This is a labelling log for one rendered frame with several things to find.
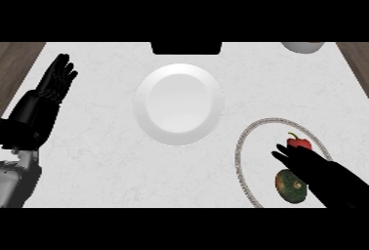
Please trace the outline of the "red bell pepper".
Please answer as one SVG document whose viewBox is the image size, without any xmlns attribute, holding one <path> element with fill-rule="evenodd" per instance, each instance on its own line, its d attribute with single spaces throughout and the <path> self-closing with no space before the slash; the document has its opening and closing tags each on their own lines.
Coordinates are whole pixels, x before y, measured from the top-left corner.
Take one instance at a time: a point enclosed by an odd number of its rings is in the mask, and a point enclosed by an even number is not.
<svg viewBox="0 0 369 250">
<path fill-rule="evenodd" d="M 291 138 L 287 139 L 287 144 L 290 146 L 294 146 L 294 147 L 303 146 L 307 149 L 312 148 L 312 143 L 309 142 L 307 139 L 298 138 L 293 132 L 290 132 L 290 135 L 291 135 Z"/>
</svg>

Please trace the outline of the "green squash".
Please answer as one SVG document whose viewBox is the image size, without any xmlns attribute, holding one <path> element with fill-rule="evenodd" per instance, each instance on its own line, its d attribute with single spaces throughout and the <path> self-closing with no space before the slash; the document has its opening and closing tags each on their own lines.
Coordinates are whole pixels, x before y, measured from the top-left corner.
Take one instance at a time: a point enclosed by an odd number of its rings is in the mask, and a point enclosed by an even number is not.
<svg viewBox="0 0 369 250">
<path fill-rule="evenodd" d="M 306 200 L 307 185 L 288 169 L 276 173 L 276 191 L 291 204 L 298 204 Z"/>
</svg>

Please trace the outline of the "white oval plate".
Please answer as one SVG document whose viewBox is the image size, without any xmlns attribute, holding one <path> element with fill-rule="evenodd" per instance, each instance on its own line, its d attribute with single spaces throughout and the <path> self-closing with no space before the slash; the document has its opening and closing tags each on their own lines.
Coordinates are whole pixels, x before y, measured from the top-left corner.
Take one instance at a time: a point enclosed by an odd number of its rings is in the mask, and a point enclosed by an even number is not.
<svg viewBox="0 0 369 250">
<path fill-rule="evenodd" d="M 186 146 L 201 141 L 216 129 L 223 108 L 225 97 L 216 78 L 188 63 L 158 68 L 136 92 L 139 126 L 167 146 Z"/>
</svg>

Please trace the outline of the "black appliance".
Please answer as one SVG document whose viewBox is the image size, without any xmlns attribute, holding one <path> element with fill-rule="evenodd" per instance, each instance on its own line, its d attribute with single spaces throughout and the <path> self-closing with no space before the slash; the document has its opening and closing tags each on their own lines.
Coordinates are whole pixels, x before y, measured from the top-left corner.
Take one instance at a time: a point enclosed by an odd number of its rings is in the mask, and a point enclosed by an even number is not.
<svg viewBox="0 0 369 250">
<path fill-rule="evenodd" d="M 152 42 L 157 55 L 217 55 L 220 42 Z"/>
</svg>

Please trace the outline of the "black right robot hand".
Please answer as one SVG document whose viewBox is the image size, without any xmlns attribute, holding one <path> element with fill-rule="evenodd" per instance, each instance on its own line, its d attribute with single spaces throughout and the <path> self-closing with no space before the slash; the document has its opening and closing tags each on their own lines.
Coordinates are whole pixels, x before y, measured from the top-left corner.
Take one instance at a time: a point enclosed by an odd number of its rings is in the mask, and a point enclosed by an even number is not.
<svg viewBox="0 0 369 250">
<path fill-rule="evenodd" d="M 276 145 L 272 155 L 328 208 L 369 209 L 369 185 L 344 166 L 303 146 Z"/>
</svg>

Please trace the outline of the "white round placemat grey rim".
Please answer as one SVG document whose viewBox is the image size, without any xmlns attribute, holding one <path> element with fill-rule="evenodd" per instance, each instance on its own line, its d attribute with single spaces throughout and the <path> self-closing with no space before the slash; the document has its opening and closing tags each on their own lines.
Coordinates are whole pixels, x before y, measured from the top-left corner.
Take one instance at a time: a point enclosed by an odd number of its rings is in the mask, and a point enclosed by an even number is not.
<svg viewBox="0 0 369 250">
<path fill-rule="evenodd" d="M 276 188 L 278 172 L 285 169 L 272 152 L 287 140 L 298 137 L 312 143 L 313 150 L 328 160 L 329 151 L 316 135 L 298 123 L 284 118 L 263 118 L 253 122 L 238 139 L 235 149 L 235 169 L 245 196 L 256 208 L 324 208 L 312 191 L 303 202 L 291 204 Z"/>
</svg>

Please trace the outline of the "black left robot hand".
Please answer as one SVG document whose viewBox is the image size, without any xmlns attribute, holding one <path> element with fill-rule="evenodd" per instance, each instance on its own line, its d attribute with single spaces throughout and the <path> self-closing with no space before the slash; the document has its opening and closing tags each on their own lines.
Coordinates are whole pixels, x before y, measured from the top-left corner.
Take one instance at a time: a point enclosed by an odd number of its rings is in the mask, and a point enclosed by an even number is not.
<svg viewBox="0 0 369 250">
<path fill-rule="evenodd" d="M 39 150 L 46 143 L 61 104 L 79 75 L 70 55 L 59 54 L 37 87 L 27 91 L 11 112 L 0 118 L 0 146 L 3 149 Z"/>
</svg>

